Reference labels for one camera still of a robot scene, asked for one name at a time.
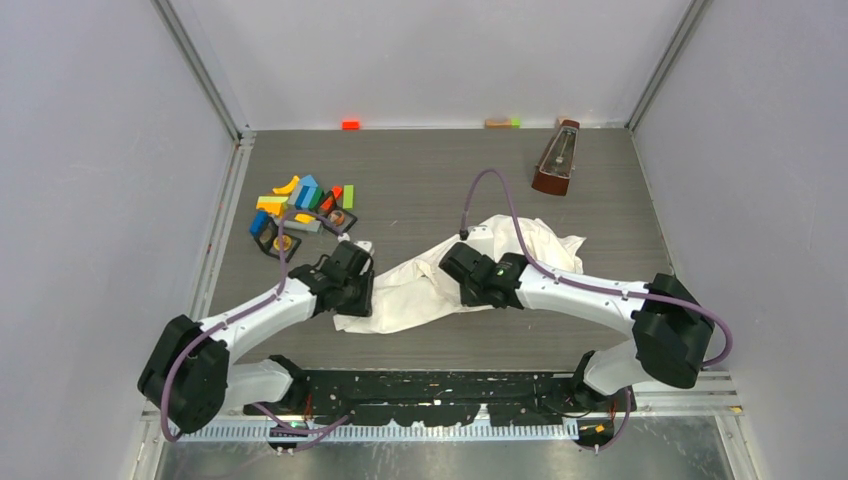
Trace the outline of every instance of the red block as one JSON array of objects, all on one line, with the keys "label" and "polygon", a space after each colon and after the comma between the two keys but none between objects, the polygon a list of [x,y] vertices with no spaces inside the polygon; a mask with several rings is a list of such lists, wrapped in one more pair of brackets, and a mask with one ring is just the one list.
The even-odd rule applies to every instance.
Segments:
[{"label": "red block", "polygon": [[342,120],[342,130],[359,130],[359,120]]},{"label": "red block", "polygon": [[[333,191],[333,197],[336,199],[336,202],[338,202],[338,201],[339,201],[339,199],[340,199],[340,198],[342,198],[342,187],[339,187],[339,186],[337,185],[337,186],[335,186],[335,187],[333,187],[333,188],[332,188],[332,191]],[[321,209],[322,209],[322,210],[329,210],[329,209],[330,209],[330,207],[332,207],[332,206],[333,206],[333,199],[332,199],[332,198],[328,198],[328,199],[324,202],[324,204],[323,204],[323,205],[321,205]]]}]

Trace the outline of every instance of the colorful block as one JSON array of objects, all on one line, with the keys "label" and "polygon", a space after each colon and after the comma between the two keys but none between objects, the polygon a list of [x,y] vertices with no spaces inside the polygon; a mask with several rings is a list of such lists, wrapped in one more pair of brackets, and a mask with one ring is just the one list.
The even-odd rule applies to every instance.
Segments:
[{"label": "colorful block", "polygon": [[292,194],[289,196],[289,201],[287,202],[290,207],[297,207],[297,199],[300,198],[300,195],[303,193],[303,185],[300,183],[297,184]]},{"label": "colorful block", "polygon": [[353,185],[345,185],[344,194],[342,194],[342,208],[345,210],[353,208]]},{"label": "colorful block", "polygon": [[285,222],[283,222],[283,230],[298,230],[301,232],[317,233],[321,230],[321,222],[314,219],[309,223],[300,223],[286,220]]},{"label": "colorful block", "polygon": [[288,185],[286,185],[284,187],[274,188],[273,192],[276,193],[277,195],[289,195],[290,193],[292,193],[294,191],[295,188],[297,188],[297,184],[298,184],[299,181],[300,181],[300,177],[295,175],[295,176],[292,177],[292,179],[291,179],[291,181],[289,182]]},{"label": "colorful block", "polygon": [[298,213],[297,215],[294,216],[294,221],[300,222],[300,223],[309,223],[309,222],[315,221],[315,218],[312,215],[307,215],[305,213]]},{"label": "colorful block", "polygon": [[258,236],[266,220],[268,220],[268,212],[263,210],[256,212],[256,216],[253,217],[253,223],[250,224],[250,234],[254,237]]},{"label": "colorful block", "polygon": [[312,200],[313,193],[315,193],[315,187],[307,187],[304,185],[303,189],[300,191],[300,195],[297,197],[295,206],[297,208],[307,208],[309,206],[309,201]]},{"label": "colorful block", "polygon": [[259,197],[256,209],[264,210],[271,215],[282,215],[286,211],[286,201],[289,197]]},{"label": "colorful block", "polygon": [[[333,197],[335,197],[335,199],[336,199],[336,203],[338,204],[338,203],[339,203],[339,200],[342,198],[342,187],[340,187],[340,186],[336,185],[335,187],[333,187],[333,188],[332,188],[332,191],[333,191]],[[321,210],[325,210],[325,211],[326,211],[326,210],[329,210],[329,209],[330,209],[330,207],[332,207],[332,206],[333,206],[333,199],[332,199],[332,198],[328,198],[328,199],[327,199],[327,200],[326,200],[326,201],[325,201],[325,202],[321,205]]]},{"label": "colorful block", "polygon": [[359,130],[359,120],[353,118],[342,120],[342,130]]},{"label": "colorful block", "polygon": [[487,118],[486,128],[513,128],[512,120],[507,117]]},{"label": "colorful block", "polygon": [[309,199],[309,209],[312,210],[315,208],[315,205],[318,205],[318,201],[321,200],[321,197],[324,196],[324,190],[321,190],[320,187],[315,188],[315,193],[313,193],[312,198]]},{"label": "colorful block", "polygon": [[312,175],[307,175],[300,179],[300,184],[304,187],[315,187],[318,188],[318,182],[315,181],[315,177]]}]

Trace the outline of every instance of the wood grain surface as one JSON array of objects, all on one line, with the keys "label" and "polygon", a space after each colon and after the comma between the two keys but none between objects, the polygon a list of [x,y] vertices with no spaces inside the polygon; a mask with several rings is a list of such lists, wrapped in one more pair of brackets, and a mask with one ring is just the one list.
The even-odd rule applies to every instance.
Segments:
[{"label": "wood grain surface", "polygon": [[[541,218],[559,236],[587,237],[578,255],[585,273],[651,280],[669,272],[665,247],[630,135],[583,129],[566,197],[530,188],[550,130],[381,130],[261,132],[250,157],[210,313],[237,306],[270,288],[279,265],[253,243],[248,227],[256,198],[293,174],[322,187],[353,184],[354,239],[376,247],[381,273],[457,232],[468,187],[487,167],[512,187],[518,213]],[[508,213],[495,177],[484,179],[470,224]],[[313,263],[336,244],[330,233],[299,234],[292,263]],[[562,314],[497,310],[452,315],[391,335],[337,332],[320,315],[283,330],[242,361],[283,354],[306,368],[568,370],[588,350],[623,337]]]}]

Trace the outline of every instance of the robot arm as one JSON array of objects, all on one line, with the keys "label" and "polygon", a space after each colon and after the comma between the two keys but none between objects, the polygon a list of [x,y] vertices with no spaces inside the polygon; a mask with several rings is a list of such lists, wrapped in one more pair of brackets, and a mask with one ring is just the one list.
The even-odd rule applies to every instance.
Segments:
[{"label": "robot arm", "polygon": [[[371,315],[374,272],[369,242],[343,241],[332,256],[315,265],[293,269],[279,295],[277,288],[229,312],[193,322],[186,316],[165,327],[139,382],[139,390],[161,407],[165,380],[177,356],[204,332],[238,315],[239,320],[215,330],[193,349],[171,387],[169,418],[192,433],[221,410],[254,402],[299,405],[308,391],[305,375],[275,356],[256,364],[234,365],[250,349],[279,332],[324,311]],[[492,259],[494,244],[485,227],[455,244],[440,268],[460,287],[467,306],[551,310],[605,325],[629,338],[606,351],[590,351],[570,380],[568,395],[587,410],[604,409],[621,389],[656,379],[678,388],[694,386],[713,331],[713,323],[681,307],[630,297],[652,293],[695,302],[668,275],[653,282],[618,282],[576,275],[544,266],[555,277],[621,291],[620,297],[595,293],[544,275],[519,254]]]},{"label": "robot arm", "polygon": [[595,293],[558,282],[529,265],[520,254],[504,254],[498,262],[485,229],[471,229],[465,242],[455,244],[439,267],[460,286],[467,306],[551,310],[605,325],[629,338],[606,351],[587,352],[571,381],[571,396],[595,409],[622,388],[656,379],[677,388],[695,385],[712,336],[712,321],[681,307],[643,300],[631,293],[653,293],[695,299],[674,277],[657,274],[651,283],[619,282],[557,270],[555,277],[623,293]]},{"label": "robot arm", "polygon": [[[165,379],[177,356],[204,332],[240,315],[192,350],[171,386],[169,418],[184,433],[205,426],[221,410],[254,402],[279,402],[303,394],[293,388],[299,369],[283,357],[234,365],[253,347],[280,330],[328,310],[370,316],[374,282],[370,242],[342,241],[333,255],[288,274],[285,289],[268,292],[220,315],[194,322],[171,320],[138,381],[138,389],[161,408]],[[300,399],[292,398],[292,403]]]}]

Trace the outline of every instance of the crumpled white fabric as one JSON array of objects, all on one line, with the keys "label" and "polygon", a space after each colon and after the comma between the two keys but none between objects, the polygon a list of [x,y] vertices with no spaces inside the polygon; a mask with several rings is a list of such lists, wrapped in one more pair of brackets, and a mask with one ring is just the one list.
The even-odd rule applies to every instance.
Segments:
[{"label": "crumpled white fabric", "polygon": [[[521,253],[512,217],[495,215],[482,222],[494,235],[495,260],[507,252]],[[558,238],[545,222],[519,218],[530,254],[552,267],[583,273],[577,249],[584,237]],[[424,325],[451,313],[473,312],[492,307],[463,307],[459,284],[439,268],[445,253],[459,241],[454,235],[417,257],[374,279],[370,317],[335,315],[336,330],[350,333],[394,333]]]}]

